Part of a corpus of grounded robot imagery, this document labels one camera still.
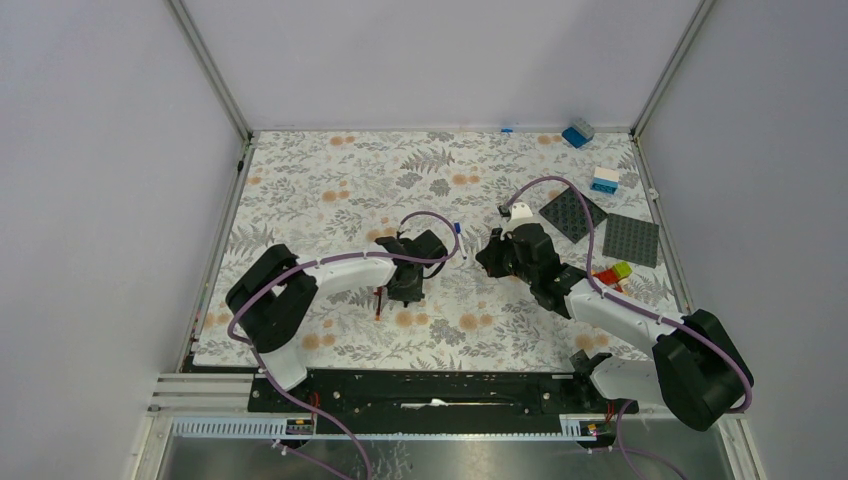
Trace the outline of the white marker blue end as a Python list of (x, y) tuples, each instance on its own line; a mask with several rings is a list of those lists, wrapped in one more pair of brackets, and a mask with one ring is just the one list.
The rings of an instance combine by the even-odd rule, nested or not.
[(458, 248), (459, 248), (461, 257), (462, 257), (463, 260), (467, 260), (468, 259), (468, 253), (467, 253), (467, 250), (465, 248), (464, 239), (462, 237), (461, 224), (459, 222), (454, 222), (453, 226), (454, 226), (455, 234), (457, 236), (457, 243), (458, 243), (458, 246), (459, 246)]

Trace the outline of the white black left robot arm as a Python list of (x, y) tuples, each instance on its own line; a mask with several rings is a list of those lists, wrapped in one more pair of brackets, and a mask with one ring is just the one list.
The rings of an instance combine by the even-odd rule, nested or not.
[(299, 260), (286, 245), (271, 246), (225, 297), (233, 314), (228, 333), (247, 343), (275, 382), (272, 398), (288, 411), (309, 401), (307, 367), (294, 337), (317, 299), (349, 290), (383, 287), (408, 305), (424, 298), (424, 270), (450, 258), (430, 230), (415, 238), (380, 237), (362, 252)]

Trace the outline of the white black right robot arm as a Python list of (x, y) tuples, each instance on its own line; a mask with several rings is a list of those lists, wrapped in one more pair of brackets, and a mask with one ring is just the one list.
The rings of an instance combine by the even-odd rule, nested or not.
[(705, 431), (751, 405), (753, 375), (714, 314), (658, 313), (619, 294), (562, 262), (537, 223), (510, 232), (494, 229), (475, 259), (492, 278), (522, 280), (543, 309), (600, 328), (645, 354), (643, 360), (596, 357), (589, 375), (573, 386), (583, 410), (634, 400), (662, 406), (684, 425)]

